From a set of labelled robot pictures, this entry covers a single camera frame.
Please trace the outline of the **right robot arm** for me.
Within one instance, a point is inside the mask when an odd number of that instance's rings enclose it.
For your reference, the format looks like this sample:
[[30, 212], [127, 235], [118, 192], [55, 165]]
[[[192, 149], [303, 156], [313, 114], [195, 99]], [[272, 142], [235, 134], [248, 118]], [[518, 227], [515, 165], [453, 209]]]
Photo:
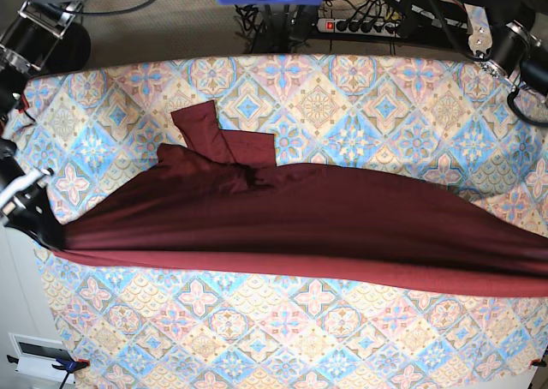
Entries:
[[[46, 68], [51, 54], [65, 39], [86, 0], [25, 0], [17, 18], [1, 36], [1, 123], [13, 110], [25, 111], [24, 90], [29, 79]], [[1, 139], [1, 224], [31, 237], [50, 250], [65, 245], [63, 225], [51, 210], [44, 181], [49, 167], [25, 172], [15, 156], [17, 145]]]

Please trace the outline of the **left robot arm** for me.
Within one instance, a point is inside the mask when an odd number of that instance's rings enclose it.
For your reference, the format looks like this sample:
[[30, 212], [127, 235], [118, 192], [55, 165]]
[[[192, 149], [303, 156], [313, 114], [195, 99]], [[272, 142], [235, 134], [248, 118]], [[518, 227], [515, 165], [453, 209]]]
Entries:
[[524, 91], [547, 105], [547, 49], [518, 19], [520, 7], [527, 0], [456, 1], [467, 17], [466, 39], [450, 29], [441, 2], [427, 0], [451, 46], [489, 75], [510, 85], [506, 102], [518, 119], [545, 129], [546, 120], [527, 116], [515, 102]]

